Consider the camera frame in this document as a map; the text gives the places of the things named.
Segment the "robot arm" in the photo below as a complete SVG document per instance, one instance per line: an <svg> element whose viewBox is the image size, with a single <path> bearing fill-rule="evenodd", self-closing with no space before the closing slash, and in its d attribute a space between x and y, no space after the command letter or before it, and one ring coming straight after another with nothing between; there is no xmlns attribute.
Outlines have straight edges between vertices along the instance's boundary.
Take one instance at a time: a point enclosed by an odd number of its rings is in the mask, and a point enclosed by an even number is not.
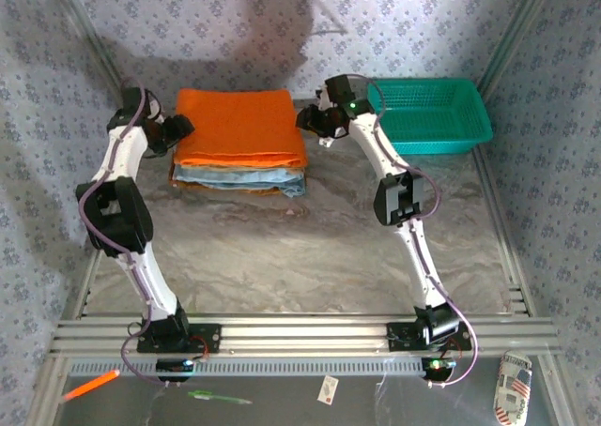
<svg viewBox="0 0 601 426"><path fill-rule="evenodd" d="M384 133L376 134L377 116L366 99L356 99L347 76L326 81L317 91L319 105L310 105L297 117L297 127L316 133L320 143L329 147L335 140L350 136L371 162L379 184L374 199L374 211L382 225L396 226L395 235L400 249L411 262L410 276L414 307L417 314L415 328L404 332L406 338L421 346L444 342L456 334L459 318L439 289L439 275L424 238L420 219L423 201L423 180L406 169L408 165L398 156ZM395 165L390 159L400 163Z"/></svg>
<svg viewBox="0 0 601 426"><path fill-rule="evenodd" d="M147 299L151 319L148 335L152 341L174 348L188 335L188 321L155 260L152 219L135 179L140 160L148 149L155 155L166 153L169 147L192 133L193 126L181 115L164 119L159 102L146 91L142 114L128 128L141 97L139 88L123 89L123 108L107 127L109 144L102 165L91 182L77 187L76 195L80 201L108 171L108 176L85 201L84 213L98 231L128 252L116 249L88 230L90 240L95 248L116 260L140 298Z"/></svg>

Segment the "patterned wallpaper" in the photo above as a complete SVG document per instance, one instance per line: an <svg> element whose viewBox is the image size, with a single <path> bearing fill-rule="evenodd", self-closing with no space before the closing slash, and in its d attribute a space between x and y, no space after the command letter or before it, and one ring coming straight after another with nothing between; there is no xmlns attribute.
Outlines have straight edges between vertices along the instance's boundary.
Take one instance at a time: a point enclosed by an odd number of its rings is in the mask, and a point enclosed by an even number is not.
<svg viewBox="0 0 601 426"><path fill-rule="evenodd" d="M182 86L286 87L341 72L478 79L518 0L82 0L121 71Z"/></svg>
<svg viewBox="0 0 601 426"><path fill-rule="evenodd" d="M24 423L70 287L84 274L74 188L100 165L103 81L56 0L0 0L0 424Z"/></svg>
<svg viewBox="0 0 601 426"><path fill-rule="evenodd" d="M601 0L547 0L488 107L497 186L542 314L601 424Z"/></svg>

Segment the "orange towel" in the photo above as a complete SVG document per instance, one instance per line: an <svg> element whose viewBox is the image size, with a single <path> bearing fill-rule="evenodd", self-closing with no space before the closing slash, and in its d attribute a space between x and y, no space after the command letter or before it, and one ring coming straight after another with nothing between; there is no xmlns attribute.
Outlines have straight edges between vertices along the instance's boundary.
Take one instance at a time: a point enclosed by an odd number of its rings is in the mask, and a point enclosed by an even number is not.
<svg viewBox="0 0 601 426"><path fill-rule="evenodd" d="M304 168L307 155L286 90L223 93L183 89L177 113L195 131L177 145L182 166Z"/></svg>

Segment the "green tray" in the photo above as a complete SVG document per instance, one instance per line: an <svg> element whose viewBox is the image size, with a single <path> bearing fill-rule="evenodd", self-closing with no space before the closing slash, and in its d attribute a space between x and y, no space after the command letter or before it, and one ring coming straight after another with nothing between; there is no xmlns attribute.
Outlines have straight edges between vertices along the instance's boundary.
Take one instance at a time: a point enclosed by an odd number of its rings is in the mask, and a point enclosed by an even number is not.
<svg viewBox="0 0 601 426"><path fill-rule="evenodd" d="M378 79L382 128L399 154L460 154L492 138L490 119L468 79ZM367 97L381 110L371 84Z"/></svg>

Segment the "stack of folded clothes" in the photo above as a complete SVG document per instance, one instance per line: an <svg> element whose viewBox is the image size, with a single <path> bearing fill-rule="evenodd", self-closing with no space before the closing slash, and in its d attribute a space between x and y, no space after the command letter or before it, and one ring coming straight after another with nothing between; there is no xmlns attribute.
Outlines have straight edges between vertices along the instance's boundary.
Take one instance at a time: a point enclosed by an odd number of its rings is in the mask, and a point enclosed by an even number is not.
<svg viewBox="0 0 601 426"><path fill-rule="evenodd" d="M177 145L171 175L176 185L305 193L308 160L287 91L183 89L177 113L190 119L194 132Z"/></svg>

